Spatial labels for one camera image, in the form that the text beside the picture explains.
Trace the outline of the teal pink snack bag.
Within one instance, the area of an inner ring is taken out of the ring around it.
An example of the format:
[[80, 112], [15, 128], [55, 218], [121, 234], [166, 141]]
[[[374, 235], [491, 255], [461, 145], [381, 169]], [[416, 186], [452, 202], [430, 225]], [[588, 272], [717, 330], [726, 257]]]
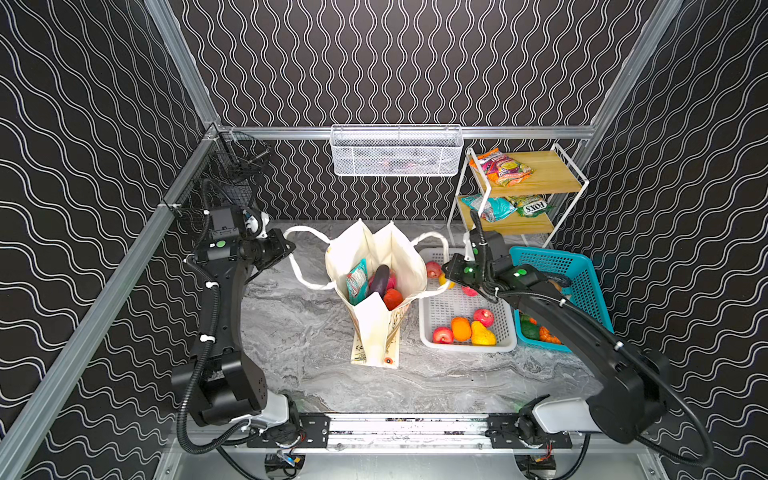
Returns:
[[348, 302], [358, 305], [368, 296], [368, 265], [365, 258], [361, 259], [346, 275]]

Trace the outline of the red bell pepper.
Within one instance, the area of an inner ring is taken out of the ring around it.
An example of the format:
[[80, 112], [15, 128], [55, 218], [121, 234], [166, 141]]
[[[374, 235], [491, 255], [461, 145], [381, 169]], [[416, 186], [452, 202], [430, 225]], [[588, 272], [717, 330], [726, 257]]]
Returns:
[[389, 311], [394, 311], [403, 302], [404, 297], [397, 289], [388, 289], [382, 300]]

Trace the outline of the purple eggplant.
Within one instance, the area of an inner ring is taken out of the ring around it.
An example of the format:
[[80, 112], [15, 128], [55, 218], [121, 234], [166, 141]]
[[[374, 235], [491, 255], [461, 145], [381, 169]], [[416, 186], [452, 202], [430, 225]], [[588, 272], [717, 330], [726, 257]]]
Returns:
[[369, 281], [368, 295], [372, 296], [374, 293], [378, 294], [381, 298], [384, 296], [387, 289], [387, 282], [391, 273], [390, 267], [386, 264], [381, 264], [376, 269], [374, 275]]

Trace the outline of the cream canvas grocery bag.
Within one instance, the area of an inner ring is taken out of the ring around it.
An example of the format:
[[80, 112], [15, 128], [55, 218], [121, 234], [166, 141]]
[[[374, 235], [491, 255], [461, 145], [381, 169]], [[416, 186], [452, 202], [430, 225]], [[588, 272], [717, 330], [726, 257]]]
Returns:
[[332, 290], [349, 312], [355, 330], [352, 360], [367, 366], [392, 368], [398, 359], [388, 348], [398, 338], [410, 305], [440, 295], [448, 287], [428, 288], [426, 261], [416, 247], [427, 239], [442, 245], [445, 261], [451, 259], [449, 243], [438, 232], [408, 238], [390, 222], [376, 232], [359, 220], [334, 239], [308, 226], [294, 226], [285, 237], [309, 233], [327, 245], [324, 253], [328, 280], [304, 279], [293, 255], [289, 256], [296, 279], [312, 290]]

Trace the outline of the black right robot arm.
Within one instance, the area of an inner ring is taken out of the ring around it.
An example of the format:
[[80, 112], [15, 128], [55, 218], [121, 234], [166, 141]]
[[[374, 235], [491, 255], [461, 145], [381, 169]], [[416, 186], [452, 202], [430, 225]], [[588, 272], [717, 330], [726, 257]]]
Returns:
[[[528, 423], [526, 442], [535, 443], [544, 433], [600, 432], [619, 444], [638, 442], [681, 464], [711, 465], [713, 442], [704, 423], [669, 384], [670, 362], [664, 355], [624, 343], [556, 288], [561, 274], [514, 260], [499, 233], [476, 226], [469, 233], [469, 247], [469, 255], [453, 254], [442, 265], [447, 279], [532, 317], [562, 341], [601, 385], [587, 398], [542, 396], [529, 402], [519, 415]], [[680, 408], [700, 438], [702, 452], [695, 457], [675, 453], [643, 434], [674, 407]]]

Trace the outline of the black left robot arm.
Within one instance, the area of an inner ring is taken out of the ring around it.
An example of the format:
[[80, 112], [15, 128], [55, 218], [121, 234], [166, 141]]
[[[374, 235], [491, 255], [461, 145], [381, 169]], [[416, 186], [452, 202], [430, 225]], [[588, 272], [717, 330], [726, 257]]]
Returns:
[[194, 455], [237, 445], [239, 431], [247, 441], [260, 434], [292, 447], [302, 438], [297, 408], [269, 390], [263, 370], [245, 352], [241, 313], [247, 284], [296, 246], [212, 179], [202, 181], [201, 199], [203, 227], [184, 265], [200, 280], [204, 303], [190, 355], [172, 373], [177, 440]]

